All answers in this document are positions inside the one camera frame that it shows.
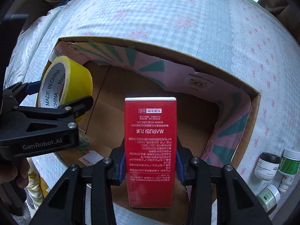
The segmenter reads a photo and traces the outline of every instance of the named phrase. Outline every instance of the finger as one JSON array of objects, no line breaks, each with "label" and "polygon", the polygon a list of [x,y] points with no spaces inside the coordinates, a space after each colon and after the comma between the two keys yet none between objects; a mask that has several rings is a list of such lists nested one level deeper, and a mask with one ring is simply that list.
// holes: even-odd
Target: finger
[{"label": "finger", "polygon": [[0,184],[14,180],[17,174],[14,166],[0,165]]},{"label": "finger", "polygon": [[20,188],[22,189],[26,188],[29,183],[28,175],[26,178],[17,177],[16,183]]},{"label": "finger", "polygon": [[17,163],[14,162],[13,165],[17,168],[18,173],[25,179],[28,177],[28,171],[30,168],[30,165],[26,158],[22,159],[21,161],[18,161]]}]

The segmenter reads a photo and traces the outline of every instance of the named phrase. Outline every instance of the red box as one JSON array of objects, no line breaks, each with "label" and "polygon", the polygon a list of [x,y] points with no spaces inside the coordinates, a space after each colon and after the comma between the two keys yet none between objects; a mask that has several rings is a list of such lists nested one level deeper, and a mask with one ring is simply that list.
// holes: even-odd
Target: red box
[{"label": "red box", "polygon": [[130,206],[171,207],[176,143],[176,98],[125,99],[125,159]]}]

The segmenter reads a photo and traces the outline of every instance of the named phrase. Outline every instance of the yellow tape roll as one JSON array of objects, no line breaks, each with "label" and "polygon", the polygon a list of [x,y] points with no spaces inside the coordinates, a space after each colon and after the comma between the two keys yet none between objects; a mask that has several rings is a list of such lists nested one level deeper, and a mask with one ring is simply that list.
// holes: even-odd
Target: yellow tape roll
[{"label": "yellow tape roll", "polygon": [[43,77],[38,106],[58,108],[59,105],[91,96],[92,91],[90,72],[72,59],[61,56],[54,60]]}]

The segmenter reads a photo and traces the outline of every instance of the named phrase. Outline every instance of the silver bolt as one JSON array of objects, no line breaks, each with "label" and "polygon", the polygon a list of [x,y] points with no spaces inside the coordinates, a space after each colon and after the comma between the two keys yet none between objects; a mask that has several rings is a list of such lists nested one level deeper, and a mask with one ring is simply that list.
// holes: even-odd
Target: silver bolt
[{"label": "silver bolt", "polygon": [[191,162],[197,164],[197,163],[200,162],[200,158],[199,157],[192,157]]},{"label": "silver bolt", "polygon": [[233,170],[233,167],[231,165],[226,165],[225,169],[230,172]]},{"label": "silver bolt", "polygon": [[103,158],[103,162],[106,164],[110,163],[111,161],[112,161],[112,159],[110,157]]},{"label": "silver bolt", "polygon": [[70,169],[71,169],[72,171],[75,171],[75,170],[78,169],[78,165],[72,164],[72,165],[70,166]]},{"label": "silver bolt", "polygon": [[70,123],[68,123],[68,127],[69,127],[70,129],[74,129],[74,128],[77,127],[77,123],[70,122]]}]

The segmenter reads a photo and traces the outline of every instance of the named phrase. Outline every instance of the bed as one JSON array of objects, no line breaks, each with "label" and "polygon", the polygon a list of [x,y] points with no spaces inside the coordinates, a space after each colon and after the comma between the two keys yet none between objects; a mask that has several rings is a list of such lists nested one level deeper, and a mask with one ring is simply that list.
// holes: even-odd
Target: bed
[{"label": "bed", "polygon": [[[254,176],[261,152],[277,155],[299,149],[300,48],[290,33],[251,0],[71,0],[38,19],[18,39],[4,86],[40,80],[59,37],[107,36],[138,40],[177,50],[206,61],[246,82],[261,94],[252,138],[237,169],[254,194],[272,181]],[[36,95],[23,105],[35,106]],[[55,154],[33,162],[50,188],[66,167]],[[273,218],[299,181],[282,195]],[[115,205],[118,224],[157,224]],[[212,224],[216,223],[216,202]]]}]

